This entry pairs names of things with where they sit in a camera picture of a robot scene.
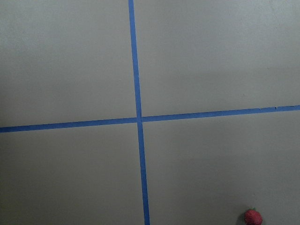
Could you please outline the red strawberry on table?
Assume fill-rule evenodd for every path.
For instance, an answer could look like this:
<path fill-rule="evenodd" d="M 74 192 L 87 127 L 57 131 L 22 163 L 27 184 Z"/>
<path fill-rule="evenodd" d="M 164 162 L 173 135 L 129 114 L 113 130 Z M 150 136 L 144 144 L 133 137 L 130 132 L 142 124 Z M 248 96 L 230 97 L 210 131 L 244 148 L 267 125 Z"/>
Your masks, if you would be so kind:
<path fill-rule="evenodd" d="M 248 209 L 244 213 L 244 223 L 246 225 L 261 225 L 263 218 L 256 208 Z"/>

